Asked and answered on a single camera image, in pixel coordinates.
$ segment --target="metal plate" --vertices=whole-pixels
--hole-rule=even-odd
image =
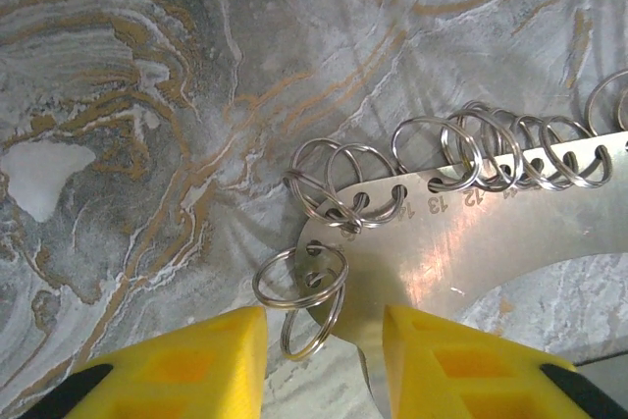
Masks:
[[[628,353],[587,363],[578,371],[628,410]]]
[[[310,241],[345,254],[346,300],[333,333],[360,348],[365,379],[385,417],[390,417],[381,349],[386,304],[410,305],[452,318],[490,289],[528,272],[586,255],[628,252],[628,132],[552,148],[558,156],[571,151],[586,164],[601,144],[611,155],[613,177],[598,189],[431,193],[429,179],[455,173],[446,167],[359,183],[339,192],[343,201],[366,192],[370,205],[378,207],[391,199],[394,186],[404,185],[408,190],[404,209],[381,228],[352,235],[313,221],[305,225],[295,259],[297,282],[329,262],[322,254],[307,254],[304,246]],[[530,149],[525,155],[529,161],[543,159],[545,175],[554,172],[543,149]],[[497,160],[507,165],[512,156]],[[326,202],[320,211],[329,208]],[[302,294],[313,289],[299,286]],[[322,305],[310,312],[320,324],[328,310]]]

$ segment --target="stone countertop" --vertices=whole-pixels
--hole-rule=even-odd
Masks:
[[[93,355],[255,304],[254,271],[305,222],[280,178],[306,139],[386,150],[401,120],[471,98],[581,119],[627,66],[627,9],[0,0],[0,415]],[[268,316],[264,418],[379,417],[352,345],[284,361],[283,314]],[[612,353],[628,344],[628,256],[553,265],[459,319],[574,361]],[[299,316],[296,341],[315,329]]]

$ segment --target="printed numbers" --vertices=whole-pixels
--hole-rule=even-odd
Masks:
[[[475,205],[479,205],[480,203],[482,203],[482,200],[484,200],[484,192],[482,192],[482,195],[480,194],[480,189],[479,188],[471,188],[470,190],[464,190],[462,193],[464,193],[464,204],[466,206],[475,206]]]
[[[519,190],[516,188],[509,188],[508,190],[503,191],[503,199],[507,200],[508,198],[514,198]]]
[[[448,207],[449,205],[445,203],[445,199],[441,196],[433,196],[428,200],[428,208],[433,215],[444,213]]]
[[[399,214],[397,215],[397,217],[398,217],[398,219],[400,221],[403,221],[403,216],[404,215],[408,215],[408,220],[411,220],[415,213],[416,213],[416,211],[412,211],[412,207],[410,206],[410,202],[408,202],[407,205],[402,206],[399,209]]]

